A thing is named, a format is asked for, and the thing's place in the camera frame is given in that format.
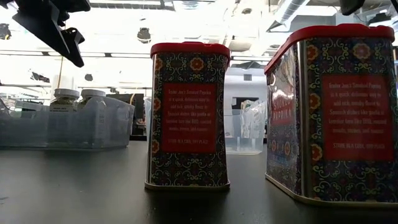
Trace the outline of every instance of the clear plastic bin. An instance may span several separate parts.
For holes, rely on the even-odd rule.
[[[147,125],[147,140],[150,128],[151,99],[145,99],[145,120]],[[264,144],[264,126],[266,125],[266,102],[261,103],[250,111],[224,110],[225,147],[228,154],[259,154]],[[260,123],[250,122],[251,115],[262,116]],[[249,132],[242,134],[242,122],[252,127]]]
[[[150,112],[152,111],[152,98],[146,98],[145,101],[145,124],[146,124],[146,135],[147,135],[147,141],[148,137],[150,134]]]
[[[13,111],[12,104],[0,100],[0,148],[81,150],[129,144],[134,106],[122,101],[94,97],[72,113]]]

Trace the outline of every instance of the ceiling duct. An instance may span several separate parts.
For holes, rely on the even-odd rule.
[[[148,9],[174,11],[173,2],[169,0],[159,1],[130,1],[130,0],[91,0],[92,8],[101,9]]]
[[[273,28],[292,22],[298,13],[298,9],[301,6],[307,5],[309,1],[310,0],[281,0],[278,5],[278,9],[274,14],[275,21],[271,24],[267,31],[269,32]]]

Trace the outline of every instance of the red plastic lid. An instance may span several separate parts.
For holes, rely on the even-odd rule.
[[[299,29],[287,38],[275,56],[268,62],[264,71],[265,74],[285,54],[294,43],[313,37],[378,37],[395,40],[394,30],[391,27],[377,26],[367,27],[362,24],[340,24],[338,26],[311,26]]]
[[[222,44],[204,44],[201,42],[159,43],[150,49],[150,57],[161,52],[195,52],[221,54],[231,59],[231,51]]]

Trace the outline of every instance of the black table surface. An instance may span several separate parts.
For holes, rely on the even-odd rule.
[[[396,210],[295,202],[265,180],[265,153],[228,155],[229,192],[144,190],[146,150],[0,151],[0,224],[398,223]]]

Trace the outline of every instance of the fluorescent light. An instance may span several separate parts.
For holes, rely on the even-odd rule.
[[[124,58],[150,58],[149,54],[111,54],[112,57],[124,57]]]
[[[371,26],[371,27],[392,26],[392,21],[388,20],[388,21],[374,22],[374,23],[371,23],[369,26]]]
[[[242,63],[247,63],[248,61],[238,61],[238,60],[231,60],[229,62],[229,64],[232,65],[239,65]],[[267,61],[256,61],[257,63],[259,63],[260,65],[267,65],[268,64],[268,60]]]
[[[15,51],[15,50],[0,50],[3,55],[43,55],[42,52],[28,52],[28,51]]]
[[[48,52],[50,56],[61,56],[58,52]]]
[[[104,53],[86,53],[86,52],[83,52],[83,53],[80,53],[80,55],[82,57],[105,57]]]
[[[242,61],[265,61],[268,62],[271,60],[270,57],[232,57],[232,60],[242,60]]]
[[[90,3],[110,3],[110,4],[139,4],[139,5],[155,5],[159,6],[160,1],[121,1],[121,0],[90,0]],[[166,6],[171,6],[172,2],[165,2]]]
[[[337,6],[301,6],[297,15],[300,16],[333,16],[340,10]]]

